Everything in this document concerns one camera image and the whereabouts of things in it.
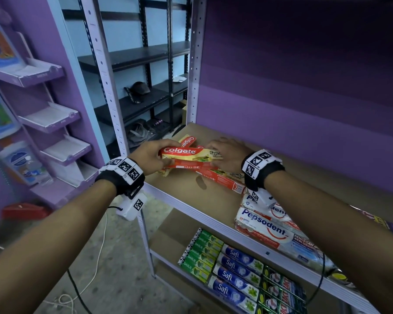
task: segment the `light blue wall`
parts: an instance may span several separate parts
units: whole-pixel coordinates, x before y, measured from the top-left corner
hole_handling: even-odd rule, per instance
[[[79,10],[77,0],[59,0],[62,9]],[[186,4],[186,0],[173,0],[175,3]],[[138,0],[99,0],[101,11],[113,12],[139,12]],[[146,8],[148,45],[158,45],[167,43],[167,12],[166,10]],[[173,42],[185,40],[186,12],[174,10],[172,17]],[[83,21],[67,20],[67,30],[72,40],[74,52],[77,56],[91,55],[88,37]],[[119,51],[123,49],[142,47],[141,25],[139,21],[103,21],[106,41],[109,51]],[[181,75],[183,70],[184,56],[173,59],[173,75]],[[150,64],[152,84],[158,84],[168,78],[167,60]],[[83,71],[84,80],[89,91],[90,100],[94,108],[105,104],[102,89],[98,76],[93,73]],[[114,73],[116,89],[119,98],[126,96],[124,87],[130,87],[137,81],[146,82],[144,66],[139,66],[121,72]],[[175,101],[182,99],[182,95],[175,97]],[[162,103],[155,108],[155,114],[165,110],[168,102]],[[146,112],[142,116],[145,120],[150,119],[150,113]],[[106,144],[112,139],[113,129],[102,123],[99,124]]]

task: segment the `wristband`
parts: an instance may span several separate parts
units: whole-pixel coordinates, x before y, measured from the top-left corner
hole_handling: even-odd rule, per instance
[[[285,170],[282,161],[267,150],[250,153],[242,162],[246,187],[255,192],[265,189],[264,180],[269,174],[281,170]]]
[[[129,199],[140,191],[145,176],[137,162],[130,158],[116,158],[99,170],[95,182],[100,179],[110,181],[116,187],[116,195],[126,195]]]

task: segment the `purple wall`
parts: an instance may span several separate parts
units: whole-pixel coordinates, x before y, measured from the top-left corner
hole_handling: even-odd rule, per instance
[[[197,123],[393,192],[393,7],[208,0]]]
[[[0,0],[0,3],[12,16],[14,29],[26,37],[34,57],[63,66],[66,77],[50,82],[56,102],[79,111],[82,119],[67,127],[73,137],[93,147],[82,159],[95,167],[101,167],[104,165],[103,157],[47,0]]]

